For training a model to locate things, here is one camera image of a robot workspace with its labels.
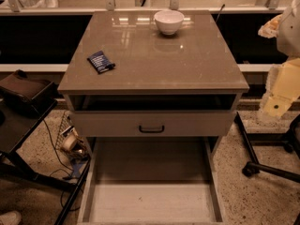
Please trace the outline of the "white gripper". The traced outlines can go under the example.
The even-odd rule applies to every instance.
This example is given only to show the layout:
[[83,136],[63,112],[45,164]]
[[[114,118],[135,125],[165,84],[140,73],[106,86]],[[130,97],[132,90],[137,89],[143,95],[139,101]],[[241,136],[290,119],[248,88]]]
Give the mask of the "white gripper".
[[[258,31],[264,38],[275,38],[282,15],[277,15]],[[278,68],[278,74],[272,89],[273,96],[262,97],[262,111],[272,117],[281,117],[290,109],[292,103],[300,97],[300,58],[286,61]]]

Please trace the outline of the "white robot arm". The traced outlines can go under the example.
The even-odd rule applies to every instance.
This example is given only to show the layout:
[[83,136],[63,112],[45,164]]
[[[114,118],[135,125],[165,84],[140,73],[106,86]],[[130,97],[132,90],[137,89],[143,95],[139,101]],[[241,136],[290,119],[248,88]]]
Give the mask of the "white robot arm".
[[263,25],[258,34],[276,38],[277,49],[288,56],[282,65],[269,70],[260,104],[263,113],[279,118],[300,97],[300,0],[293,0],[282,14]]

